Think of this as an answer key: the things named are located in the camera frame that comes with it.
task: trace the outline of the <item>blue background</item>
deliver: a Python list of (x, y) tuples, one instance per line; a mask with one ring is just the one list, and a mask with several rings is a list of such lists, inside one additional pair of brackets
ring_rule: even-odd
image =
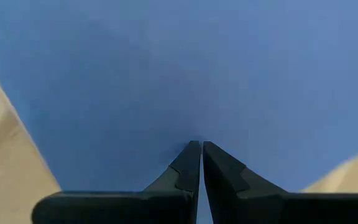
[(0, 0), (0, 82), (62, 189), (197, 139), (299, 190), (358, 153), (358, 1)]

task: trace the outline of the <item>blue surface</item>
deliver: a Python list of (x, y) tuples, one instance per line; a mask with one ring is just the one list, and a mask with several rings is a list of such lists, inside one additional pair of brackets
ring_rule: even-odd
[(63, 189), (191, 139), (287, 190), (358, 153), (358, 1), (2, 1), (0, 82)]

